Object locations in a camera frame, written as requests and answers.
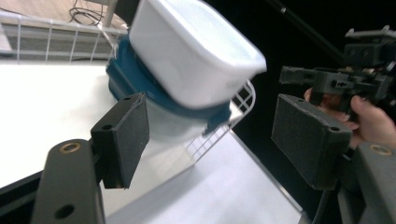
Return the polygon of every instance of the black background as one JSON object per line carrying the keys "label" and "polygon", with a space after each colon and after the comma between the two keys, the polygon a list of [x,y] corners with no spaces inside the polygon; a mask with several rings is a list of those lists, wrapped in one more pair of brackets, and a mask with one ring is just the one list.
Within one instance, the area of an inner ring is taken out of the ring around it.
{"label": "black background", "polygon": [[[258,47],[267,61],[268,71],[252,79],[257,103],[234,131],[303,207],[308,216],[313,218],[321,192],[312,190],[305,184],[271,140],[277,95],[287,93],[303,97],[308,87],[281,86],[278,79],[282,65],[338,68],[340,64],[297,29],[278,9],[271,7],[268,1],[206,2]],[[132,21],[137,2],[120,0],[116,13],[126,21]],[[282,3],[341,51],[347,43],[345,33],[350,28],[357,31],[379,30],[388,24],[392,30],[396,29],[396,1],[392,0],[283,0]],[[326,222],[340,222],[337,213],[336,201],[332,201],[327,209]]]}

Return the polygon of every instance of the black mechanical device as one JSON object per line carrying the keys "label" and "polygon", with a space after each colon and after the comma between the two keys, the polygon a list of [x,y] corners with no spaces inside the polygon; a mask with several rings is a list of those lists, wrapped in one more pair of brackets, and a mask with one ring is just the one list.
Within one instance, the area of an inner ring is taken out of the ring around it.
{"label": "black mechanical device", "polygon": [[149,141],[146,95],[118,101],[91,136],[58,144],[42,172],[0,189],[0,223],[105,223],[99,183],[130,187]]}
{"label": "black mechanical device", "polygon": [[[312,86],[307,101],[278,96],[272,138],[313,188],[338,189],[343,223],[396,223],[396,149],[376,143],[349,148],[352,131],[318,110],[323,94],[341,95],[340,110],[351,113],[350,99],[361,95],[373,103],[386,102],[390,112],[396,75],[396,33],[349,31],[358,43],[345,47],[347,68],[283,67],[280,82]],[[320,220],[320,209],[314,219]]]}

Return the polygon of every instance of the wire basket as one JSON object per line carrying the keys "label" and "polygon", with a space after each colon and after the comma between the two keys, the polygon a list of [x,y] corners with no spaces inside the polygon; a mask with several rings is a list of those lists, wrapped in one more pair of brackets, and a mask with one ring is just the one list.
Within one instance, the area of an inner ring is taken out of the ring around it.
{"label": "wire basket", "polygon": [[[107,65],[125,35],[126,30],[0,12],[0,64]],[[248,81],[232,99],[229,122],[186,145],[191,156],[200,160],[251,111],[255,101]]]}

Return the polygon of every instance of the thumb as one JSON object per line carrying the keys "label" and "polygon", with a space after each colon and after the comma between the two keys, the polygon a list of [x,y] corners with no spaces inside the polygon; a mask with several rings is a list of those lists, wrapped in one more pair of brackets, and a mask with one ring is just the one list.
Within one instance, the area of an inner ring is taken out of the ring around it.
{"label": "thumb", "polygon": [[352,97],[350,106],[352,110],[359,115],[360,120],[375,124],[389,122],[388,115],[382,109],[372,105],[369,101],[358,95]]}

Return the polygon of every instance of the wooden floor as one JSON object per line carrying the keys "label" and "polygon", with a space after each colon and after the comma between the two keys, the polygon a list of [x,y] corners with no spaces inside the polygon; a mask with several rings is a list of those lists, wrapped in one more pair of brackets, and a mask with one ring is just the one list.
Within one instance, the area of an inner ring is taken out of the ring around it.
{"label": "wooden floor", "polygon": [[[9,10],[26,16],[47,18],[57,21],[71,21],[70,8],[74,7],[76,0],[1,0],[0,11]],[[77,0],[76,7],[102,12],[102,6],[85,0]],[[103,15],[106,14],[106,6],[103,6]],[[78,17],[81,22],[90,24],[92,21]],[[126,29],[125,22],[114,15],[112,27]]]}

